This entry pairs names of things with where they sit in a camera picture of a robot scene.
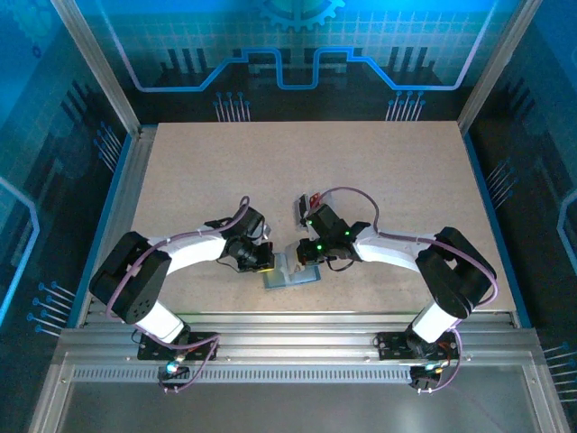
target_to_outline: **purple cable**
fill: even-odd
[[[481,263],[479,263],[478,261],[476,261],[475,259],[470,257],[470,255],[468,255],[467,253],[464,253],[463,251],[458,250],[457,248],[454,248],[453,246],[447,245],[443,242],[436,241],[435,239],[428,239],[426,237],[392,235],[392,234],[382,233],[382,232],[378,232],[378,233],[379,233],[379,236],[386,237],[387,239],[392,239],[395,241],[408,241],[408,242],[417,242],[417,243],[422,242],[423,244],[431,244],[434,246],[438,246],[438,247],[443,248],[444,250],[448,251],[449,253],[453,253],[454,255],[461,257],[465,261],[472,264],[479,271],[483,272],[483,274],[489,279],[490,283],[492,284],[493,292],[490,294],[490,296],[488,298],[479,302],[478,307],[482,307],[483,305],[490,304],[493,300],[495,300],[497,298],[497,295],[499,295],[499,285],[497,284],[497,279],[492,274],[492,272],[489,271]]]
[[[452,327],[451,332],[454,333],[454,336],[457,339],[457,345],[459,347],[459,355],[460,355],[463,352],[463,341],[461,340],[461,334],[459,334],[459,331],[457,331],[456,327]],[[459,356],[459,359],[457,360],[457,365],[454,367],[453,374],[451,374],[451,377],[449,377],[449,379],[447,379],[446,382],[437,386],[433,390],[429,389],[428,393],[432,394],[433,392],[441,391],[443,388],[449,386],[449,384],[453,381],[457,373],[459,373],[460,368],[461,368],[461,357]]]
[[[182,385],[180,387],[175,386],[173,389],[166,387],[163,382],[160,382],[160,386],[163,386],[165,393],[172,392],[174,394],[178,394],[179,392],[186,390],[186,388],[188,388],[189,386],[191,386],[193,383],[195,383],[197,381],[197,379],[200,377],[200,374],[205,369],[206,363],[208,363],[208,360],[213,355],[213,353],[216,350],[216,347],[218,346],[218,340],[220,339],[220,336],[216,335],[214,337],[215,338],[212,340],[212,341],[214,341],[214,343],[211,345],[210,350],[208,351],[208,355],[206,356],[205,360],[202,362],[200,367],[198,367],[198,370],[195,372],[195,374],[192,376],[192,378],[188,382],[186,382],[184,385]]]
[[[131,277],[134,276],[134,274],[137,272],[137,270],[140,268],[140,266],[142,265],[142,263],[146,260],[146,258],[151,255],[152,253],[154,253],[156,250],[158,250],[159,248],[163,247],[164,245],[168,244],[169,242],[172,241],[178,241],[180,239],[186,239],[189,237],[196,237],[196,236],[202,236],[202,235],[214,235],[216,233],[220,233],[223,232],[224,230],[228,230],[229,228],[231,228],[232,226],[234,226],[236,223],[238,223],[241,218],[244,217],[244,215],[246,214],[246,211],[249,208],[249,203],[251,202],[251,199],[248,196],[244,196],[241,199],[241,202],[239,204],[239,210],[236,212],[236,215],[233,217],[233,219],[231,221],[229,221],[227,224],[225,224],[222,227],[218,227],[218,228],[214,228],[214,229],[210,229],[210,230],[204,230],[204,231],[195,231],[195,232],[186,232],[186,233],[180,233],[178,235],[174,235],[172,237],[163,239],[161,241],[159,241],[158,243],[156,243],[155,245],[151,246],[148,250],[146,250],[138,259],[136,259],[136,261],[134,262],[134,264],[131,266],[130,270],[128,270],[128,272],[124,275],[124,277],[120,280],[120,283],[118,284],[118,286],[116,287],[116,290],[114,291],[114,293],[112,294],[112,296],[110,297],[110,300],[108,301],[108,303],[106,304],[106,316],[111,319],[114,320],[114,317],[112,315],[112,307],[114,305],[114,303],[116,302],[116,300],[118,299],[118,297],[120,296],[120,293],[122,292],[122,290],[124,289],[124,287],[126,286],[126,283],[130,280]],[[197,341],[196,343],[190,344],[190,345],[171,345],[169,343],[165,343],[163,341],[161,341],[160,339],[158,339],[156,336],[152,336],[149,333],[144,332],[144,335],[150,337],[152,340],[154,340],[156,343],[160,344],[160,345],[164,345],[169,349],[175,349],[175,350],[188,350],[188,349],[194,349],[197,348],[201,345],[205,345],[206,343],[210,343],[212,341],[215,340],[215,337],[217,336],[211,336],[209,338],[205,338],[204,340],[200,340]]]

